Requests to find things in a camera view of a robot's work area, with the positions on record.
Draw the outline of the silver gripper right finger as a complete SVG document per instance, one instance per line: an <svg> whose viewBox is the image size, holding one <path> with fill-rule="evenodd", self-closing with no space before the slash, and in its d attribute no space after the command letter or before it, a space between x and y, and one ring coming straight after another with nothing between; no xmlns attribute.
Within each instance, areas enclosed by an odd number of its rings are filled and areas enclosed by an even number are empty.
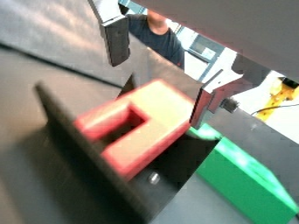
<svg viewBox="0 0 299 224"><path fill-rule="evenodd" d="M231 96L257 88L271 72L270 68L241 54L237 55L231 70L238 74L235 80L223 84L225 74L221 69L201 87L190 119L190 124L195 129L207 121L207 114L214 114L219 107L229 106L229 111L234 113L238 103Z"/></svg>

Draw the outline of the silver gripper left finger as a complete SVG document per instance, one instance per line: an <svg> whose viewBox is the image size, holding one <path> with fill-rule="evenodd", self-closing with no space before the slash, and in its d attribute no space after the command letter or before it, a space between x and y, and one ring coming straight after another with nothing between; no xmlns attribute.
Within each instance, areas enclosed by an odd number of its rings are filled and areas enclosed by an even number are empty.
<svg viewBox="0 0 299 224"><path fill-rule="evenodd" d="M129 19L122 14L118 0L89 0L89 3L106 42L109 62L117 67L130 57Z"/></svg>

